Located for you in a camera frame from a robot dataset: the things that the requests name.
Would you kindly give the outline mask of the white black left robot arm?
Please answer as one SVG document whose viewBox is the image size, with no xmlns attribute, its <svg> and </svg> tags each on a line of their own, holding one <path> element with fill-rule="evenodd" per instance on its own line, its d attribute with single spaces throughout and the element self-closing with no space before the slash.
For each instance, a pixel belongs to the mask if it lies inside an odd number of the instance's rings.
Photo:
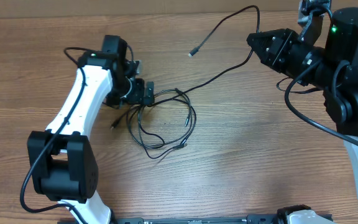
<svg viewBox="0 0 358 224">
<path fill-rule="evenodd" d="M 141 62 L 126 58 L 131 50 L 121 37 L 105 35 L 101 50 L 83 48 L 83 55 L 72 60 L 76 79 L 61 110 L 27 140 L 30 169 L 19 196 L 27 212 L 65 207 L 76 223 L 116 222 L 96 190 L 99 173 L 90 134 L 103 103 L 155 102 L 154 84 L 137 77 Z"/>
</svg>

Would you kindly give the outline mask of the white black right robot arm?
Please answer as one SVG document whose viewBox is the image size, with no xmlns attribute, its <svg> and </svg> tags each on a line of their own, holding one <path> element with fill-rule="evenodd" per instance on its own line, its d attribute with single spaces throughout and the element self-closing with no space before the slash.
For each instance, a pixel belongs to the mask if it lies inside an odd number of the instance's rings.
<svg viewBox="0 0 358 224">
<path fill-rule="evenodd" d="M 247 43 L 261 63 L 322 91 L 336 127 L 301 119 L 344 142 L 351 160 L 358 199 L 358 7 L 331 10 L 329 1 L 302 1 L 300 33 L 291 29 L 254 32 Z"/>
</svg>

